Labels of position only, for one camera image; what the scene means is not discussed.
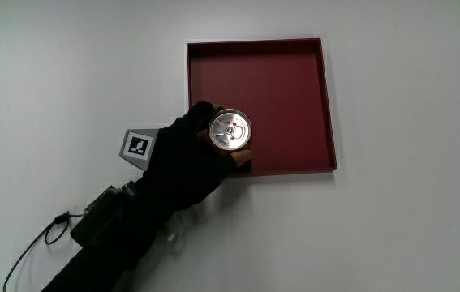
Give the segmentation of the person's left hand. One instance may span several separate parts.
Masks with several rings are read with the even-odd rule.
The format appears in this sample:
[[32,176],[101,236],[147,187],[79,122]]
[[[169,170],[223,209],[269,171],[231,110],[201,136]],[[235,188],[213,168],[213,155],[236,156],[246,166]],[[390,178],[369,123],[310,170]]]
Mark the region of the person's left hand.
[[251,160],[253,152],[248,149],[222,154],[201,142],[199,133],[215,112],[213,104],[199,101],[158,131],[149,166],[135,182],[128,212],[173,213],[189,208]]

